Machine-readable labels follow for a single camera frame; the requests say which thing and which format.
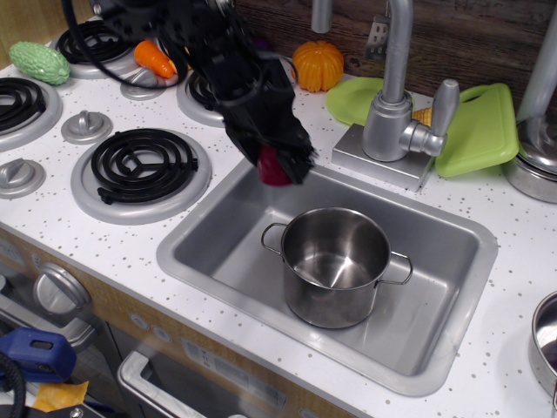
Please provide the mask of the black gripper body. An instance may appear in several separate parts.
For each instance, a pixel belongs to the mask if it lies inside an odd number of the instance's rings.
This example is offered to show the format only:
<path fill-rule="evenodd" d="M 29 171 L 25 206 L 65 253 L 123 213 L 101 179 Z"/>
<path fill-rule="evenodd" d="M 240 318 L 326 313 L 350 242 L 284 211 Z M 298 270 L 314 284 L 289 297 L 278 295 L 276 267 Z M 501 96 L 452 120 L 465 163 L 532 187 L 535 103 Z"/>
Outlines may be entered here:
<path fill-rule="evenodd" d="M 295 94 L 278 56 L 258 56 L 241 73 L 239 84 L 217 90 L 217 109 L 225 130 L 241 152 L 263 145 L 281 152 L 310 152 L 309 134 L 292 111 Z"/>

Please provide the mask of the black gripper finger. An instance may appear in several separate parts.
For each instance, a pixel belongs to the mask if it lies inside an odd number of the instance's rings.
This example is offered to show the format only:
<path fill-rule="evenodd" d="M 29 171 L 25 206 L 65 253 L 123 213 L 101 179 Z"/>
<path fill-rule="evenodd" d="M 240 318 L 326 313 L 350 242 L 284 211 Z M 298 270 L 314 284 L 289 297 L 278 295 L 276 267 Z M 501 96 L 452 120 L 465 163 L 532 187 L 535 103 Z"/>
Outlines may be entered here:
<path fill-rule="evenodd" d="M 252 165 L 257 165 L 261 144 L 257 141 L 256 136 L 249 131 L 237 129 L 231 125 L 227 125 L 225 131 L 244 157 Z"/>
<path fill-rule="evenodd" d="M 278 162 L 294 185 L 304 182 L 308 172 L 314 167 L 314 157 L 315 151 L 311 145 L 278 151 Z"/>

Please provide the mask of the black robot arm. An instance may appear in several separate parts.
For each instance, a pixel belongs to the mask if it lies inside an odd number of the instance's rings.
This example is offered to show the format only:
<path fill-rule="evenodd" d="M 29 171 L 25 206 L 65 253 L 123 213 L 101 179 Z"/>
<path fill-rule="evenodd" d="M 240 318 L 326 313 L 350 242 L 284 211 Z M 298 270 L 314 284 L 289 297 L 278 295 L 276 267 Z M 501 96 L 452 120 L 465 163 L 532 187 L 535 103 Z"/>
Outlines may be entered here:
<path fill-rule="evenodd" d="M 301 184 L 313 167 L 309 134 L 293 115 L 295 93 L 280 56 L 259 50 L 227 1 L 93 1 L 122 39 L 157 39 L 179 71 L 209 85 L 225 131 L 266 184 Z"/>

